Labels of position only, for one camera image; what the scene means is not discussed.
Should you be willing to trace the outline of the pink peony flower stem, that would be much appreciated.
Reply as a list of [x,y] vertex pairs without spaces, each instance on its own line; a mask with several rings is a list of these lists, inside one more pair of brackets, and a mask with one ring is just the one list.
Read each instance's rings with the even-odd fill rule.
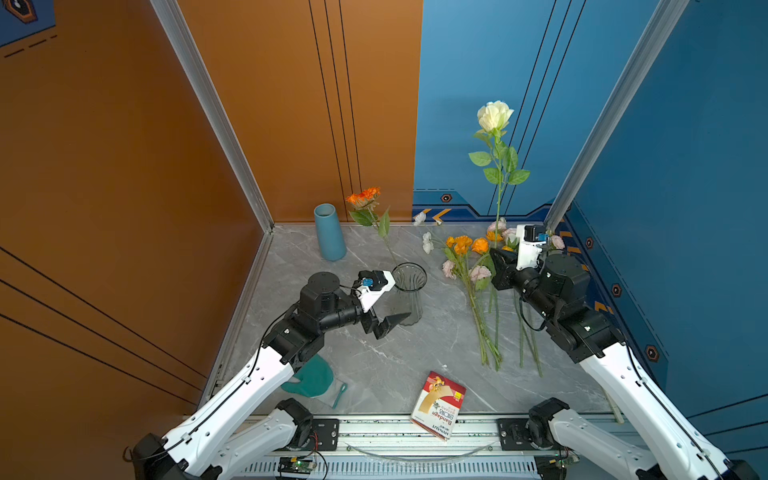
[[478,336],[481,364],[499,370],[503,363],[503,356],[489,328],[480,300],[480,294],[490,286],[490,269],[484,263],[469,266],[467,258],[457,257],[446,259],[441,265],[441,271],[446,278],[458,280],[464,287]]

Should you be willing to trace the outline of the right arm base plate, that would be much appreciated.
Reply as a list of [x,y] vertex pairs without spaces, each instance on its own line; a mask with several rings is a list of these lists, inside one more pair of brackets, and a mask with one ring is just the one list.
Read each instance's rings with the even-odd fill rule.
[[496,420],[502,451],[531,451],[537,447],[529,430],[529,419],[503,417]]

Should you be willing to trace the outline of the white ranunculus flower stem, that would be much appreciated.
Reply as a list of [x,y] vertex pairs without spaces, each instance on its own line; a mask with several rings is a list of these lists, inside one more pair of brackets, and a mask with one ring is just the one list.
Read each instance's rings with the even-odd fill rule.
[[429,209],[420,211],[413,217],[412,222],[414,227],[423,228],[421,234],[422,250],[427,255],[430,255],[435,250],[442,251],[445,248],[443,222],[440,219],[430,219],[428,216],[429,212]]

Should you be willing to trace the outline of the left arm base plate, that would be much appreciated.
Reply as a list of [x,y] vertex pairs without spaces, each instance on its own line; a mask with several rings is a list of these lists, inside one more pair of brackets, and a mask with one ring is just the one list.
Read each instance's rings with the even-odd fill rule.
[[338,418],[314,418],[311,423],[299,426],[287,446],[288,450],[320,452],[336,451],[339,440]]

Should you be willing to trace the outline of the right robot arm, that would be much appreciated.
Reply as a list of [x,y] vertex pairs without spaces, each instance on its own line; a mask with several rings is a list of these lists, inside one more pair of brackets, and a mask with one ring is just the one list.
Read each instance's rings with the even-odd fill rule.
[[493,248],[493,285],[516,291],[542,317],[555,344],[617,404],[645,443],[638,448],[550,398],[532,407],[528,436],[540,450],[571,450],[617,479],[755,479],[745,460],[731,459],[706,439],[643,370],[623,333],[585,301],[589,276],[579,262],[555,254],[532,266]]

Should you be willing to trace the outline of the clear glass vase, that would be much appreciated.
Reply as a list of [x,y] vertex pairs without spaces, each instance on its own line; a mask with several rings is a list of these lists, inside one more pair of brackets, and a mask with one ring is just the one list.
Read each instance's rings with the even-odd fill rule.
[[392,312],[408,314],[400,322],[402,326],[415,325],[423,316],[421,292],[428,281],[426,270],[417,263],[403,262],[394,268],[393,276],[395,289]]

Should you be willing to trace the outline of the cream white rose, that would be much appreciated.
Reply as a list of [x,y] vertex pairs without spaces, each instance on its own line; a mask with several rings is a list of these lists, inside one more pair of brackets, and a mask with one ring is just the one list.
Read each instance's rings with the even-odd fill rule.
[[480,129],[473,137],[481,140],[486,151],[468,154],[471,163],[482,169],[485,179],[495,187],[492,205],[495,218],[491,225],[491,241],[498,244],[504,240],[506,223],[502,222],[502,200],[509,186],[525,183],[530,172],[519,167],[518,152],[504,139],[514,110],[507,103],[497,100],[483,105],[477,112]]

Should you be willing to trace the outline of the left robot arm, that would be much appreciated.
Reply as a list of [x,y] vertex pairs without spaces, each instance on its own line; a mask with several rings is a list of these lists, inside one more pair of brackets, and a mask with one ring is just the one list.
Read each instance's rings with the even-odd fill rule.
[[385,337],[404,320],[379,319],[375,303],[396,285],[389,271],[363,270],[350,289],[331,272],[313,274],[267,329],[255,354],[189,418],[159,436],[148,434],[126,455],[138,479],[232,479],[254,460],[307,444],[311,412],[295,399],[280,402],[263,420],[244,428],[253,411],[298,373],[324,346],[325,334],[361,325]]

